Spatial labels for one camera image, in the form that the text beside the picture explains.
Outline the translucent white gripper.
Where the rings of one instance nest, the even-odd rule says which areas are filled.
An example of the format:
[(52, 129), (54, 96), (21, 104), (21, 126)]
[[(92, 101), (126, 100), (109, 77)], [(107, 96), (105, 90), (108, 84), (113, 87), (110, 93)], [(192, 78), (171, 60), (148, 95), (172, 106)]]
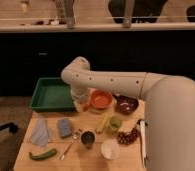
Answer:
[(73, 99), (76, 110), (78, 112), (85, 112), (83, 111), (83, 105), (86, 103), (90, 103), (90, 91), (71, 90), (71, 97)]

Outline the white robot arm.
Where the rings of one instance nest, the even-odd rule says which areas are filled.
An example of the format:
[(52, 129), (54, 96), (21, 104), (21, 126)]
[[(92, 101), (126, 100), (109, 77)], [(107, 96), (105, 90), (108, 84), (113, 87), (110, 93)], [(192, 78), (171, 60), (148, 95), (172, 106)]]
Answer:
[(195, 171), (195, 81), (150, 72), (92, 71), (84, 57), (61, 72), (78, 102), (96, 88), (145, 102), (142, 162), (147, 171)]

